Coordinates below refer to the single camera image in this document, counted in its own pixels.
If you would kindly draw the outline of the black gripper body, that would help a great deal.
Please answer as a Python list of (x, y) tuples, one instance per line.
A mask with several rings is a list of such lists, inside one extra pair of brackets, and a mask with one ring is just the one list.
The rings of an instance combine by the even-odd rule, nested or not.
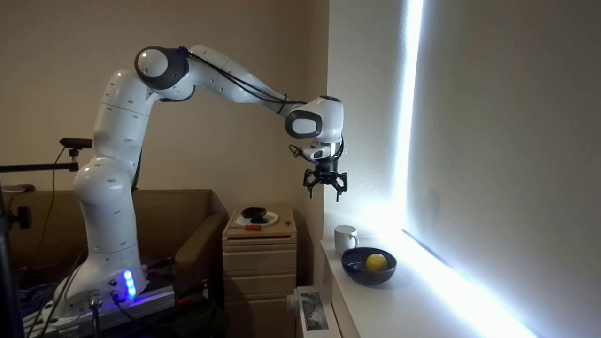
[(347, 189), (347, 175), (338, 172), (336, 160), (317, 160), (304, 172), (302, 185), (311, 191), (317, 185), (332, 187), (334, 191)]

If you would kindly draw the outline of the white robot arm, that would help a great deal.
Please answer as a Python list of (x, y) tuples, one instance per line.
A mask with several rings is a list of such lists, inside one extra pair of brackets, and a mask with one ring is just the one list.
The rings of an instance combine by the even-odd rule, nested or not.
[(281, 117), (289, 138), (310, 144), (293, 153), (310, 164), (302, 185), (347, 191), (347, 175), (338, 170), (343, 153), (340, 100), (291, 100), (204, 46), (146, 48), (129, 70), (111, 76), (92, 134), (92, 159), (73, 181), (88, 256), (56, 294), (64, 313), (86, 309), (92, 294), (105, 301), (133, 301), (146, 290), (131, 192), (146, 127), (156, 104), (186, 102), (199, 91), (210, 91), (231, 104), (261, 106)]

